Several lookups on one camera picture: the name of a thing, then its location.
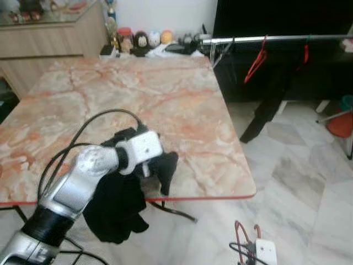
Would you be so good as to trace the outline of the black sweater large green logo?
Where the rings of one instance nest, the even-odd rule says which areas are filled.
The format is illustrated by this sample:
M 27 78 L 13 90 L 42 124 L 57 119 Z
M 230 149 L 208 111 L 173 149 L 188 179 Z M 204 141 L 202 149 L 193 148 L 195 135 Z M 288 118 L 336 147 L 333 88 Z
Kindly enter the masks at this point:
M 114 147 L 121 140 L 138 134 L 133 127 L 118 131 L 101 146 Z M 169 195 L 170 184 L 177 168 L 177 152 L 165 152 L 154 162 L 162 162 L 162 175 L 158 177 L 162 195 Z M 90 231 L 101 241 L 121 244 L 132 232 L 142 233 L 149 224 L 140 215 L 145 210 L 145 194 L 141 186 L 142 170 L 136 167 L 131 174 L 113 172 L 105 175 L 98 183 L 95 194 L 83 210 L 83 217 Z

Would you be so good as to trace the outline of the red plastic hanger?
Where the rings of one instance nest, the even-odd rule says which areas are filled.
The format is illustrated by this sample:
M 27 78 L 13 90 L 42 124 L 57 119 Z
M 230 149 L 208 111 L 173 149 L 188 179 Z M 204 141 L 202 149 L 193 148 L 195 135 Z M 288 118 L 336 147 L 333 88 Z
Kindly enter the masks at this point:
M 260 238 L 261 229 L 259 225 L 255 225 L 254 229 L 255 239 L 251 240 L 244 225 L 239 220 L 234 222 L 236 240 L 229 243 L 229 247 L 238 254 L 237 265 L 258 265 L 260 263 L 255 254 L 255 240 Z
M 247 75 L 245 75 L 245 78 L 244 78 L 245 84 L 249 83 L 250 80 L 252 80 L 255 73 L 257 73 L 258 69 L 266 61 L 266 58 L 268 55 L 267 50 L 266 50 L 267 38 L 268 38 L 268 36 L 265 35 L 265 37 L 263 37 L 263 39 L 262 39 L 260 50 L 258 51 L 258 54 L 257 54 L 254 62 L 252 63 L 252 65 L 250 65 L 250 68 L 249 68 L 249 71 L 247 72 Z

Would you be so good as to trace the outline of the red hanger green hook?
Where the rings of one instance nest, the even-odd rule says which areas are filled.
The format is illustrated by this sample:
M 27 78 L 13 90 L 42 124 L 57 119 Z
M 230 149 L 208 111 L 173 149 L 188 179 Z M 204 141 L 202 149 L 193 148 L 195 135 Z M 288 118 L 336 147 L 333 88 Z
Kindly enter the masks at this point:
M 310 41 L 310 38 L 311 38 L 311 35 L 309 35 L 306 38 L 304 46 L 303 46 L 303 61 L 302 61 L 303 65 L 307 64 L 308 60 L 309 60 L 309 41 Z

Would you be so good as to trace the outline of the marble pattern folding table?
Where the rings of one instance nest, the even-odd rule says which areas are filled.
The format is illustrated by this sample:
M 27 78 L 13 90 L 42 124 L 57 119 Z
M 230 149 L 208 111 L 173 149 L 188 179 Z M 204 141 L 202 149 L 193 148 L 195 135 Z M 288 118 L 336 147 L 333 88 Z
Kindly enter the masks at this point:
M 121 60 L 56 61 L 0 124 L 0 205 L 33 205 L 46 164 L 71 139 L 100 144 L 141 119 L 179 154 L 166 201 L 250 199 L 256 186 L 222 94 L 149 93 Z

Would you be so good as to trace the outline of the white paper sheets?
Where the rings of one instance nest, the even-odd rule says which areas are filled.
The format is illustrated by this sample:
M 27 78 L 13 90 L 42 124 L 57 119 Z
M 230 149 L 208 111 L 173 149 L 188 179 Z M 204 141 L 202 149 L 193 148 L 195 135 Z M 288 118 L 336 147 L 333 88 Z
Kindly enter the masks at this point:
M 175 51 L 168 51 L 167 48 L 169 48 L 169 47 L 182 48 L 181 45 L 176 44 L 176 43 L 161 44 L 161 45 L 157 46 L 156 48 L 150 50 L 148 53 L 146 53 L 145 57 L 146 58 L 169 58 L 169 57 L 191 56 L 190 54 L 184 55 L 183 53 L 178 53 Z

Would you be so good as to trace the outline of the black sweater small white logo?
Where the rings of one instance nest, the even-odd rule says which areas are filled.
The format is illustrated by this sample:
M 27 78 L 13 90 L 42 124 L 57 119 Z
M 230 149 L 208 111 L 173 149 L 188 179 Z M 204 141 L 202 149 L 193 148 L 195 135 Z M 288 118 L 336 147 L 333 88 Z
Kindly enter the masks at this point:
M 254 111 L 254 118 L 245 129 L 240 142 L 247 144 L 254 140 L 265 125 L 272 121 L 285 95 L 292 86 L 292 79 L 297 75 L 298 69 L 306 64 L 303 55 L 279 55 L 272 60 L 264 61 L 266 71 L 259 68 L 247 75 L 247 82 L 259 81 L 263 86 L 262 99 Z

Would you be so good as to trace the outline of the black round plush toy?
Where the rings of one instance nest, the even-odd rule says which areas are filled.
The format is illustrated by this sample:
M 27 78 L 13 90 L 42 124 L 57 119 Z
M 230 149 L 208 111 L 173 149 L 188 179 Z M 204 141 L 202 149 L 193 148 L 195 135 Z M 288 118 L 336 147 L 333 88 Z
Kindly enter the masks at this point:
M 138 31 L 133 36 L 132 53 L 135 56 L 146 56 L 146 53 L 148 53 L 150 50 L 151 46 L 149 45 L 148 35 L 143 31 Z

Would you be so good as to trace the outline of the white round plush toy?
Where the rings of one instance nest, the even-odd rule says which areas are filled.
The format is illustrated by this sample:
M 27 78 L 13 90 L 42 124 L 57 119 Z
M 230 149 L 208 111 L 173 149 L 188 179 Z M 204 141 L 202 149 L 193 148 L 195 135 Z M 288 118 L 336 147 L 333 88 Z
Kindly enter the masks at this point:
M 148 44 L 150 48 L 156 48 L 161 45 L 161 32 L 152 30 L 148 32 Z

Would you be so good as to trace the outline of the orange round plush toy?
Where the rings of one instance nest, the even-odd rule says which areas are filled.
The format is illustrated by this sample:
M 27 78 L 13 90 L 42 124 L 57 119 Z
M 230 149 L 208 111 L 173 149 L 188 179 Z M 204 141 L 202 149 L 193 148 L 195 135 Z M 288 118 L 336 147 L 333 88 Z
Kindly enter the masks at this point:
M 161 33 L 161 44 L 169 45 L 174 40 L 174 33 L 171 30 L 164 30 Z

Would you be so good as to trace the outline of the orange plastic bucket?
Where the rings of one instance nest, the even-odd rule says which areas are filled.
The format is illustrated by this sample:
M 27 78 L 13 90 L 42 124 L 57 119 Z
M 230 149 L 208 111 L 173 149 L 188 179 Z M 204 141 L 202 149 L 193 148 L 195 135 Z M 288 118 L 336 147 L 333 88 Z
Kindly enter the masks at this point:
M 326 124 L 326 129 L 339 138 L 349 138 L 353 131 L 353 114 L 345 113 L 332 118 Z

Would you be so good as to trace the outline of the gold blue trophy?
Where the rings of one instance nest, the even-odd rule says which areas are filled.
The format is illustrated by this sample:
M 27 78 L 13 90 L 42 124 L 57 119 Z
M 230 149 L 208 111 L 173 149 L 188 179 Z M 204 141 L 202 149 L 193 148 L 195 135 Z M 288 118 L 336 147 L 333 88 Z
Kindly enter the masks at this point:
M 115 50 L 118 50 L 120 46 L 117 33 L 115 2 L 116 0 L 104 0 L 104 3 L 106 3 L 107 8 L 106 28 L 108 29 L 109 42 L 115 48 Z

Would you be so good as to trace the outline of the teal plastic bin bag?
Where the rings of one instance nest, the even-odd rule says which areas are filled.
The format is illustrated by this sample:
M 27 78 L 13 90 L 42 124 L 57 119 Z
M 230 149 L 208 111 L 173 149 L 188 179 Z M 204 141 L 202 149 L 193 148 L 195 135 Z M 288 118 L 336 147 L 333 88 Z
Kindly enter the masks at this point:
M 350 111 L 353 106 L 353 95 L 345 95 L 339 101 L 339 107 L 342 111 Z

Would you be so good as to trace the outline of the light wooden cabinet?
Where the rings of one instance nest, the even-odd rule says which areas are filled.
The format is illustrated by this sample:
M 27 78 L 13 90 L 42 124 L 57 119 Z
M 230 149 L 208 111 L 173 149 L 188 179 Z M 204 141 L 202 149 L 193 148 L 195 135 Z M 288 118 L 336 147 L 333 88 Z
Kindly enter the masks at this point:
M 55 62 L 98 57 L 108 43 L 101 0 L 78 4 L 78 10 L 46 10 L 38 21 L 24 21 L 17 9 L 0 11 L 0 80 L 18 98 Z

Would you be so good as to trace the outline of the silver metal clothes rack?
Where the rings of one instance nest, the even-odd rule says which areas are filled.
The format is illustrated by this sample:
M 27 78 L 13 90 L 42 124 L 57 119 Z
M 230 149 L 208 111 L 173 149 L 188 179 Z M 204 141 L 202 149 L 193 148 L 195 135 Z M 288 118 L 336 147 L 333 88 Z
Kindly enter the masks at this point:
M 260 89 L 263 85 L 259 81 L 245 84 L 244 78 L 260 50 L 263 37 L 212 38 L 201 42 L 201 48 L 210 58 L 226 101 L 255 102 L 257 106 L 261 103 Z M 308 35 L 268 37 L 266 60 L 279 55 L 303 55 L 307 37 Z M 345 39 L 351 39 L 351 35 L 311 35 L 308 63 L 298 69 L 275 116 L 282 113 L 284 105 L 291 101 L 334 101 L 353 93 L 353 55 L 345 52 L 342 46 Z M 259 70 L 266 71 L 264 63 Z

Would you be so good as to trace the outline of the black television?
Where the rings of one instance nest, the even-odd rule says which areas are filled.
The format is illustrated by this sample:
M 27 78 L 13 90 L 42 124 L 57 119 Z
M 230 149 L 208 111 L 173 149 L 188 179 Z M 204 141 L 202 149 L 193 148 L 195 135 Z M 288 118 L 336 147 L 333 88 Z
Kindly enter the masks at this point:
M 213 37 L 343 35 L 353 0 L 218 0 Z

